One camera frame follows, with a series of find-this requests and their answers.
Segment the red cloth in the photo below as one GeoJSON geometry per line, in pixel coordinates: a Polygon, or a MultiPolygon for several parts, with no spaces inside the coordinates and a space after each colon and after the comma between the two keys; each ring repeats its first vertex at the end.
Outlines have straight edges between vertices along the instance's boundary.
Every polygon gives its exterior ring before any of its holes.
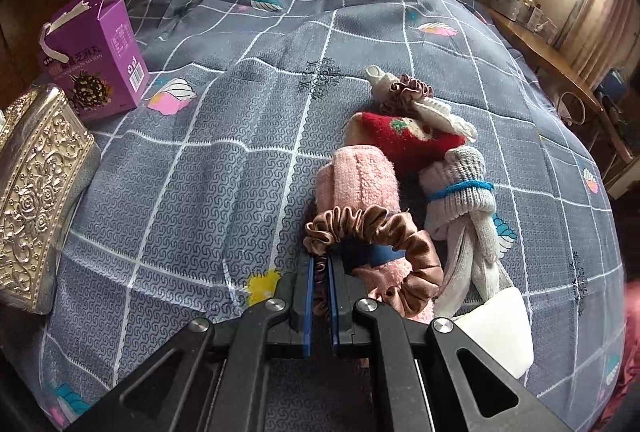
{"type": "Polygon", "coordinates": [[[625,348],[622,353],[620,375],[613,395],[591,429],[592,432],[600,430],[613,416],[629,387],[640,374],[640,281],[636,280],[626,285],[625,302],[625,348]]]}
{"type": "Polygon", "coordinates": [[[447,150],[465,144],[465,137],[447,134],[407,117],[362,112],[362,128],[394,164],[398,176],[416,174],[434,161],[442,161],[447,150]]]}

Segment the beige curtain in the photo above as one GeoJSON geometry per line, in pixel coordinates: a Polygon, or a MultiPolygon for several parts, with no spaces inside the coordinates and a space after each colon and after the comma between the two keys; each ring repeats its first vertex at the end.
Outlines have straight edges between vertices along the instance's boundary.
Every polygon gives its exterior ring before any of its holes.
{"type": "Polygon", "coordinates": [[[639,32],[636,0],[578,0],[554,45],[593,90],[610,68],[635,69],[639,32]]]}

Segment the black sesame ball image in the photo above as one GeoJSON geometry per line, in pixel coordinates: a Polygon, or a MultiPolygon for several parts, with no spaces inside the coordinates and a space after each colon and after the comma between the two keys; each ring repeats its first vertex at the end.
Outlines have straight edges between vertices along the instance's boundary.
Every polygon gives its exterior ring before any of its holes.
{"type": "Polygon", "coordinates": [[[93,110],[111,101],[109,84],[84,70],[77,76],[71,75],[74,82],[73,102],[78,109],[93,110]]]}

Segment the gray plaid bedsheet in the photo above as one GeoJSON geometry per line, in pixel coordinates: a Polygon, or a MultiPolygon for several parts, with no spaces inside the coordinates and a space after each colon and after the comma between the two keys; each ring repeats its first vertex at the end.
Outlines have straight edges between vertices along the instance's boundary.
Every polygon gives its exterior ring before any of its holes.
{"type": "MultiPolygon", "coordinates": [[[[293,268],[314,176],[348,118],[373,107],[363,69],[376,64],[428,82],[478,128],[498,231],[513,241],[502,261],[532,327],[535,363],[521,382],[572,429],[590,427],[614,385],[625,325],[612,212],[589,153],[494,27],[457,0],[128,9],[151,71],[145,99],[91,127],[102,164],[68,235],[49,319],[20,348],[12,343],[25,333],[3,333],[54,420],[80,414],[76,396],[95,402],[192,317],[240,315],[251,275],[293,268]],[[457,34],[418,29],[427,23],[457,34]],[[154,94],[176,78],[193,94],[165,115],[154,94]]],[[[421,203],[415,185],[403,192],[421,203]]],[[[463,310],[477,305],[470,292],[463,310]]],[[[276,365],[266,429],[372,430],[366,373],[319,349],[312,362],[276,365]]]]}

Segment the rolled pink sock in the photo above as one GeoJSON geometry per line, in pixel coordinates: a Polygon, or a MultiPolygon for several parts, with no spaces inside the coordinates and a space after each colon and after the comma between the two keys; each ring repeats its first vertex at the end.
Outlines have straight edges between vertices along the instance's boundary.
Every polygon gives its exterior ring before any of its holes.
{"type": "MultiPolygon", "coordinates": [[[[411,271],[411,264],[402,257],[374,268],[369,265],[357,267],[351,274],[364,282],[369,298],[382,302],[382,293],[391,286],[401,285],[411,271]]],[[[433,300],[429,300],[425,308],[410,320],[430,323],[433,320],[433,300]]]]}
{"type": "Polygon", "coordinates": [[[391,213],[400,211],[398,181],[391,162],[370,145],[342,147],[332,163],[316,175],[318,212],[335,206],[367,209],[378,205],[391,213]]]}

